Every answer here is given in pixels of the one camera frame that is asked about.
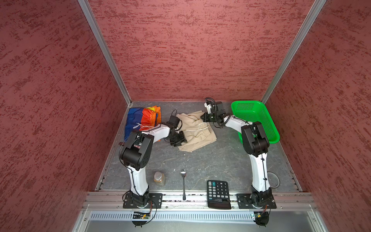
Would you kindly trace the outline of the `beige shorts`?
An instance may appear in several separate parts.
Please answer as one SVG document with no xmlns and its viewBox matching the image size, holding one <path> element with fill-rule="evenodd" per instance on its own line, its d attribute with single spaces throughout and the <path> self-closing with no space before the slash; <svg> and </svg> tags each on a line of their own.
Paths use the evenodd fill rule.
<svg viewBox="0 0 371 232">
<path fill-rule="evenodd" d="M 210 123 L 201 119 L 204 113 L 204 111 L 197 111 L 176 115 L 182 121 L 181 131 L 187 141 L 182 142 L 182 145 L 178 147 L 180 151 L 193 152 L 217 141 Z"/>
</svg>

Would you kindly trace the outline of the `rainbow striped shorts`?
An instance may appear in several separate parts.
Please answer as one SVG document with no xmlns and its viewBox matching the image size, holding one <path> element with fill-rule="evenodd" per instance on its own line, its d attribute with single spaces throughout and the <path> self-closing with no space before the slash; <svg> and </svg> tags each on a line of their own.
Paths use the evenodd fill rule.
<svg viewBox="0 0 371 232">
<path fill-rule="evenodd" d="M 127 140 L 133 130 L 149 130 L 160 123 L 161 108 L 159 106 L 131 108 L 127 115 L 124 140 Z"/>
</svg>

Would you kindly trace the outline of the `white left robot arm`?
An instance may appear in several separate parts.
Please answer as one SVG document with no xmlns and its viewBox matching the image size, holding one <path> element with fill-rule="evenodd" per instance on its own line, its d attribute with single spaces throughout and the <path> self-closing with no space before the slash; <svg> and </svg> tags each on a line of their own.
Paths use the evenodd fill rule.
<svg viewBox="0 0 371 232">
<path fill-rule="evenodd" d="M 177 125 L 161 123 L 145 130 L 134 130 L 123 143 L 119 153 L 120 162 L 126 167 L 130 176 L 129 194 L 139 207 L 145 207 L 149 201 L 149 185 L 146 180 L 146 166 L 150 160 L 153 144 L 167 140 L 171 146 L 178 147 L 186 143 L 182 122 Z"/>
</svg>

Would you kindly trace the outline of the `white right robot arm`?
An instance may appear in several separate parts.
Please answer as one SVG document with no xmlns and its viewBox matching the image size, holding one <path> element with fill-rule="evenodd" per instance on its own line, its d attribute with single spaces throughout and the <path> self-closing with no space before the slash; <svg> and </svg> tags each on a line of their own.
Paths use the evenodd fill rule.
<svg viewBox="0 0 371 232">
<path fill-rule="evenodd" d="M 270 202 L 271 186 L 267 173 L 267 152 L 270 146 L 264 127 L 260 122 L 248 122 L 215 106 L 205 105 L 207 112 L 201 116 L 204 122 L 215 122 L 219 128 L 229 127 L 242 135 L 243 148 L 249 155 L 252 166 L 251 203 L 260 208 Z"/>
</svg>

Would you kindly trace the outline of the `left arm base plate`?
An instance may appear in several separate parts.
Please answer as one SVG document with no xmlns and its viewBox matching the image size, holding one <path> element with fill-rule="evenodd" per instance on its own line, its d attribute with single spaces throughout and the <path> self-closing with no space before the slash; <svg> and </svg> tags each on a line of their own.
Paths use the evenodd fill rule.
<svg viewBox="0 0 371 232">
<path fill-rule="evenodd" d="M 161 193 L 146 193 L 144 196 L 136 195 L 129 192 L 123 196 L 124 209 L 160 209 L 162 205 L 163 194 Z"/>
</svg>

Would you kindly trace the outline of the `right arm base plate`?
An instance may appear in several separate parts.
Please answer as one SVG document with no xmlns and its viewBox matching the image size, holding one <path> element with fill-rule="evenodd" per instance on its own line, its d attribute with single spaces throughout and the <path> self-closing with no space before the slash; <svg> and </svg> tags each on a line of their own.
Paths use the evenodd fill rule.
<svg viewBox="0 0 371 232">
<path fill-rule="evenodd" d="M 272 195 L 259 196 L 257 193 L 239 193 L 236 197 L 239 209 L 269 210 L 277 208 Z"/>
</svg>

